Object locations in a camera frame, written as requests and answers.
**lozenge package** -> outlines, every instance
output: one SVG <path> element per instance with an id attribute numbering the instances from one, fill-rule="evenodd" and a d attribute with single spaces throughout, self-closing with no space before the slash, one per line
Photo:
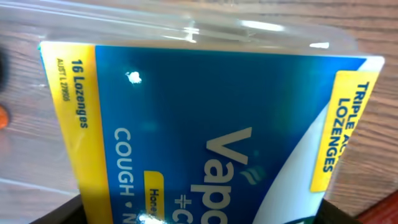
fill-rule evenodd
<path id="1" fill-rule="evenodd" d="M 221 43 L 40 51 L 91 224 L 312 223 L 384 63 Z"/>

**yellow honey label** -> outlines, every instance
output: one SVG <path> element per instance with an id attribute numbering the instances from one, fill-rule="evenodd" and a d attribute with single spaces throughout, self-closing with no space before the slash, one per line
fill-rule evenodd
<path id="1" fill-rule="evenodd" d="M 378 72 L 339 71 L 336 74 L 313 173 L 311 192 L 325 191 L 332 172 L 360 119 Z"/>
<path id="2" fill-rule="evenodd" d="M 147 214 L 164 220 L 164 179 L 160 172 L 144 171 L 145 208 Z"/>

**wood grain surface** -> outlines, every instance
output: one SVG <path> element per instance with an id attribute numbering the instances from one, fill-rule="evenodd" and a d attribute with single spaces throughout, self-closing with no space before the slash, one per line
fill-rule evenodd
<path id="1" fill-rule="evenodd" d="M 357 215 L 398 189 L 397 1 L 245 0 L 234 2 L 233 6 L 230 3 L 182 3 L 211 9 L 228 7 L 233 12 L 339 27 L 357 38 L 362 51 L 385 56 L 386 66 L 340 160 L 327 199 L 350 215 Z M 66 193 L 61 197 L 54 197 L 54 193 L 43 193 L 40 197 L 31 193 L 22 198 L 20 193 L 15 193 L 17 189 L 26 192 L 34 188 L 0 184 L 0 221 L 5 220 L 1 223 L 25 223 L 44 210 L 66 202 L 71 197 L 67 196 L 68 192 L 76 190 L 37 44 L 50 29 L 68 37 L 79 35 L 81 30 L 58 29 L 57 21 L 53 21 L 52 26 L 38 26 L 34 22 L 1 19 L 0 56 L 6 79 L 0 91 L 0 104 L 11 112 L 12 122 L 0 131 L 0 178 Z M 14 200 L 10 197 L 12 194 L 18 195 L 15 200 L 21 206 L 32 206 L 32 211 L 18 213 L 18 207 L 9 206 Z M 44 206 L 43 210 L 38 212 L 35 204 Z"/>

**yellow label strip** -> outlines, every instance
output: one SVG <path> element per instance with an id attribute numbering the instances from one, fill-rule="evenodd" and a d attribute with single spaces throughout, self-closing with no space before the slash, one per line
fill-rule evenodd
<path id="1" fill-rule="evenodd" d="M 113 223 L 95 46 L 42 42 L 40 48 L 88 223 Z"/>
<path id="2" fill-rule="evenodd" d="M 360 119 L 379 72 L 339 71 L 313 174 L 311 192 L 325 191 L 338 159 Z"/>

